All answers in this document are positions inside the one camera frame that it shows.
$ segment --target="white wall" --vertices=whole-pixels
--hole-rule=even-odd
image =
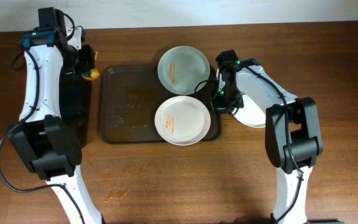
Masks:
[[[50,6],[85,29],[358,20],[358,0],[0,0],[0,31],[33,29]]]

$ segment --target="food residue on plate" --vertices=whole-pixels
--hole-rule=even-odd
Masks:
[[[177,77],[176,77],[176,74],[175,74],[175,62],[171,62],[171,65],[169,66],[169,70],[168,70],[168,78],[171,80],[172,82],[172,85],[176,85],[178,84],[178,80],[177,80]]]
[[[165,120],[165,129],[172,136],[173,136],[173,133],[175,132],[175,129],[174,129],[173,125],[174,125],[173,116],[169,116],[169,114],[168,114],[167,119]]]

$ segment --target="table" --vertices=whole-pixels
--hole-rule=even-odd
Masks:
[[[211,65],[223,50],[255,57],[284,89],[317,103],[324,152],[308,184],[309,220],[358,223],[358,22],[87,30],[99,51],[97,67],[157,64],[178,45],[201,50]],[[0,138],[17,122],[25,69],[13,71],[19,32],[0,33]],[[98,135],[101,80],[93,83],[88,144],[82,171],[107,223],[219,223],[268,218],[276,173],[264,149],[264,130],[223,116],[213,142],[108,145]],[[30,174],[10,143],[2,169],[20,188],[44,184]],[[17,194],[0,180],[0,223],[68,223],[51,190]]]

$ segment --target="round plate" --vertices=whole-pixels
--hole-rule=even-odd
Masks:
[[[244,107],[239,109],[234,117],[247,126],[264,128],[266,122],[265,113],[249,96],[243,95],[242,100],[244,101]]]
[[[167,142],[188,146],[205,137],[211,126],[211,115],[197,99],[175,96],[160,105],[154,124],[159,135]]]
[[[201,81],[209,78],[209,63],[194,47],[179,46],[168,50],[158,63],[158,78],[162,85],[178,95],[193,94]]]

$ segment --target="black tray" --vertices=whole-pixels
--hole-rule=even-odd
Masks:
[[[154,115],[165,100],[176,94],[160,83],[157,67],[117,66],[107,69],[102,76],[99,120],[102,140],[110,144],[164,142],[154,126]],[[215,76],[212,67],[210,76]],[[214,87],[205,85],[198,95],[208,99]],[[203,141],[212,141],[221,134],[221,117],[211,112],[210,105],[206,106],[211,113],[211,127]]]

